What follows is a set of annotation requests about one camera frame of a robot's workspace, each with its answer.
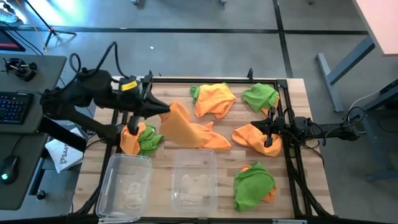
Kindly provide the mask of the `black tripod stand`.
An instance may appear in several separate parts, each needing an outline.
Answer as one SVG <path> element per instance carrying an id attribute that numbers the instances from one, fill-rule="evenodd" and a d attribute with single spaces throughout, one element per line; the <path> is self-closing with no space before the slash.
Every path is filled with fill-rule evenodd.
<path id="1" fill-rule="evenodd" d="M 26 4 L 33 10 L 33 12 L 36 14 L 36 16 L 43 22 L 43 24 L 47 27 L 49 30 L 49 34 L 47 36 L 46 41 L 42 40 L 44 44 L 44 50 L 48 52 L 47 46 L 49 44 L 49 41 L 52 37 L 57 37 L 59 34 L 68 34 L 72 36 L 77 36 L 75 32 L 68 32 L 68 31 L 60 31 L 60 30 L 55 30 L 52 26 L 48 25 L 46 21 L 42 18 L 42 16 L 35 10 L 35 8 L 31 5 L 31 3 L 28 0 L 25 0 Z"/>

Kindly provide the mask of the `clear plastic bin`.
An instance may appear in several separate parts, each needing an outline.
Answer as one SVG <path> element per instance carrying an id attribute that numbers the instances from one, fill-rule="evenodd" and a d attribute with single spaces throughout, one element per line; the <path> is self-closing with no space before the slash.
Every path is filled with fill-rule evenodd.
<path id="1" fill-rule="evenodd" d="M 179 149 L 174 153 L 172 209 L 180 213 L 210 213 L 218 206 L 217 161 L 209 149 Z"/>
<path id="2" fill-rule="evenodd" d="M 146 210 L 151 180 L 150 157 L 120 153 L 112 155 L 95 208 L 98 218 L 138 221 Z"/>

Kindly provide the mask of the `black flat bar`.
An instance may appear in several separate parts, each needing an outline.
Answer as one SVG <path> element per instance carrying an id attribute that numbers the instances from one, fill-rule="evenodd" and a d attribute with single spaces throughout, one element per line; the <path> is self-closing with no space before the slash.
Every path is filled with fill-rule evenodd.
<path id="1" fill-rule="evenodd" d="M 42 118 L 38 132 L 47 133 L 54 139 L 59 140 L 80 152 L 86 151 L 86 139 L 63 128 L 61 125 L 47 117 Z"/>

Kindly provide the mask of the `yellow label tag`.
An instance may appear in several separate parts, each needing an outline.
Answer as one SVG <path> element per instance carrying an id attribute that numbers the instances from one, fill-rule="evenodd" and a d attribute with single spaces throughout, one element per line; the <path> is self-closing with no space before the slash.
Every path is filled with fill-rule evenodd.
<path id="1" fill-rule="evenodd" d="M 133 89 L 133 88 L 137 87 L 138 85 L 139 84 L 136 81 L 125 83 L 125 84 L 121 85 L 121 90 L 122 91 L 127 91 L 127 90 L 130 90 L 130 89 Z"/>

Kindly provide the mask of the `white printed bag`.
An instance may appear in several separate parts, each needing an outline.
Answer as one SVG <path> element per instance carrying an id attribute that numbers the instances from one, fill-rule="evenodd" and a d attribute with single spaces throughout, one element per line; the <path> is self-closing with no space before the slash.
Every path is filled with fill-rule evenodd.
<path id="1" fill-rule="evenodd" d="M 46 143 L 45 148 L 48 150 L 58 174 L 80 164 L 83 160 L 81 151 L 56 139 Z"/>

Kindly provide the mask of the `black aluminium rig frame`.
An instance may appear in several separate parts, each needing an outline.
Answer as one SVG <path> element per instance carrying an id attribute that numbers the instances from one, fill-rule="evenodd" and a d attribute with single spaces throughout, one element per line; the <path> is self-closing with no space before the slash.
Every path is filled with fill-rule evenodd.
<path id="1" fill-rule="evenodd" d="M 290 189 L 291 178 L 288 177 L 285 155 L 282 151 L 278 157 L 266 157 L 255 150 L 241 146 L 231 139 L 234 129 L 263 119 L 263 113 L 255 113 L 250 106 L 243 102 L 241 93 L 255 83 L 269 83 L 279 90 L 280 102 L 278 112 L 283 113 L 286 106 L 294 110 L 296 116 L 312 118 L 307 92 L 303 79 L 256 78 L 250 83 L 248 78 L 204 78 L 204 77 L 155 77 L 153 94 L 165 103 L 179 101 L 189 113 L 193 123 L 206 124 L 214 122 L 214 130 L 225 136 L 233 148 L 230 151 L 216 152 L 218 173 L 218 208 L 212 213 L 182 213 L 174 210 L 171 203 L 172 167 L 174 153 L 179 149 L 176 144 L 165 141 L 152 158 L 152 180 L 145 213 L 139 220 L 154 223 L 278 223 L 277 221 L 295 222 L 295 214 L 307 214 L 308 199 L 304 198 L 296 184 Z M 215 119 L 214 115 L 206 114 L 202 118 L 194 116 L 194 107 L 189 94 L 191 85 L 213 84 L 226 82 L 237 97 L 229 113 L 222 119 Z M 108 161 L 108 154 L 114 153 L 116 148 L 110 149 L 99 142 L 91 145 L 85 152 L 81 165 L 78 182 L 73 197 L 74 212 L 81 209 L 85 202 L 93 195 L 98 186 L 104 162 Z M 326 180 L 322 160 L 310 149 L 301 149 L 294 155 L 292 162 L 300 173 L 305 173 L 308 188 L 324 210 L 334 214 L 330 193 Z M 234 175 L 246 164 L 261 162 L 274 176 L 277 184 L 277 198 L 274 203 L 261 202 L 258 207 L 246 212 L 238 212 L 233 207 Z"/>

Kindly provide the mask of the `black backlit keyboard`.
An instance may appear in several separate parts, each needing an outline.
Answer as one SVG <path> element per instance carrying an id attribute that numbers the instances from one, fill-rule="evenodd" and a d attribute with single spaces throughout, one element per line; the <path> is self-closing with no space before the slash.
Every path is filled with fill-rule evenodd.
<path id="1" fill-rule="evenodd" d="M 0 91 L 0 124 L 24 124 L 33 99 L 31 93 Z"/>

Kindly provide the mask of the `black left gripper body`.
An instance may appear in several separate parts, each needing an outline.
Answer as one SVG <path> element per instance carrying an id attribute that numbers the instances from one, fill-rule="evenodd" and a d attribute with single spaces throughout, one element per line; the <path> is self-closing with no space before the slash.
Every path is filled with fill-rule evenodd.
<path id="1" fill-rule="evenodd" d="M 141 117 L 140 110 L 142 109 L 142 104 L 146 100 L 146 93 L 151 89 L 150 85 L 152 83 L 152 78 L 144 77 L 143 79 L 140 79 L 136 77 L 123 77 L 119 81 L 120 85 L 133 81 L 136 81 L 139 84 L 133 89 L 127 91 L 121 90 L 121 95 L 119 96 L 124 109 L 133 113 L 127 123 L 127 128 L 131 134 L 137 134 L 137 126 Z"/>

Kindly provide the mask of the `white shoe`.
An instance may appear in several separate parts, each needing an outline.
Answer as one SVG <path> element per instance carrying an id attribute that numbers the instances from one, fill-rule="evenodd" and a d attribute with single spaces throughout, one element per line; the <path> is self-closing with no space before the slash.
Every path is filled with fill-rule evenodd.
<path id="1" fill-rule="evenodd" d="M 19 20 L 18 16 L 15 14 L 11 14 L 3 9 L 0 9 L 0 22 L 5 22 L 5 23 L 15 23 Z"/>

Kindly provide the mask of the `dark grey desk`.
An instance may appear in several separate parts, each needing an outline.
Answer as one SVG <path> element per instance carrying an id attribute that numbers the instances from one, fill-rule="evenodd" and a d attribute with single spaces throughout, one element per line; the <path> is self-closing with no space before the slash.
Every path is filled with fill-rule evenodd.
<path id="1" fill-rule="evenodd" d="M 25 63 L 34 62 L 37 74 L 29 82 L 4 71 L 4 60 L 20 58 Z M 42 93 L 54 89 L 62 74 L 65 56 L 0 54 L 0 91 L 32 91 Z M 0 163 L 13 154 L 18 157 L 18 175 L 11 184 L 3 184 L 0 175 L 0 210 L 20 209 L 35 173 L 48 135 L 37 131 L 42 119 L 40 96 L 35 95 L 24 124 L 0 124 Z"/>

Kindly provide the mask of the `blue-grey desk frame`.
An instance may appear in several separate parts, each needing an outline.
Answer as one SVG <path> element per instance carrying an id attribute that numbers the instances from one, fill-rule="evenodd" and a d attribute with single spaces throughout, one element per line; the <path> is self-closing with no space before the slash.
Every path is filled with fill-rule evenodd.
<path id="1" fill-rule="evenodd" d="M 361 123 L 381 171 L 366 178 L 369 182 L 398 179 L 398 79 L 358 98 L 350 107 L 373 95 L 377 97 L 362 105 L 365 115 Z"/>

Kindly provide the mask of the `grey table leg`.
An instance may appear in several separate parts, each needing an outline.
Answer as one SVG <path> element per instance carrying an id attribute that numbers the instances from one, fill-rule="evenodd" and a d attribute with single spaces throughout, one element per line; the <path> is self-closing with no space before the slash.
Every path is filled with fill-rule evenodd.
<path id="1" fill-rule="evenodd" d="M 368 53 L 375 48 L 374 41 L 367 35 L 335 68 L 331 69 L 323 53 L 315 56 L 322 75 L 325 79 L 326 87 L 330 94 L 335 113 L 344 111 L 343 104 L 335 84 L 346 75 L 356 64 L 358 64 Z"/>

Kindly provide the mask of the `pale pink table top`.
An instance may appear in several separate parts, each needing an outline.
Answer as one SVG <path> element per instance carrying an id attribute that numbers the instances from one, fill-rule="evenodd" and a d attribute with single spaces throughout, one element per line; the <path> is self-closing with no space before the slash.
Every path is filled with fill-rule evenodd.
<path id="1" fill-rule="evenodd" d="M 398 0 L 352 0 L 383 56 L 398 56 Z"/>

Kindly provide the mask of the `black computer mouse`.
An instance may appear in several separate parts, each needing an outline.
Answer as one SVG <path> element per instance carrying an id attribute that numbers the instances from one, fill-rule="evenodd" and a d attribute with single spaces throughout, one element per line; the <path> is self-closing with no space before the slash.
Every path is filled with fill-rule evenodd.
<path id="1" fill-rule="evenodd" d="M 0 182 L 4 185 L 12 184 L 19 173 L 19 157 L 10 155 L 0 162 Z"/>

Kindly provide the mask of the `dark computer monitor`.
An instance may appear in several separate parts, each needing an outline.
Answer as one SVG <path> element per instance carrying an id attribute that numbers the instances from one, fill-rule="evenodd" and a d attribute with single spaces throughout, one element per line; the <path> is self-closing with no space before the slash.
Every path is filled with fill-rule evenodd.
<path id="1" fill-rule="evenodd" d="M 25 48 L 3 28 L 0 28 L 0 50 L 25 52 Z"/>

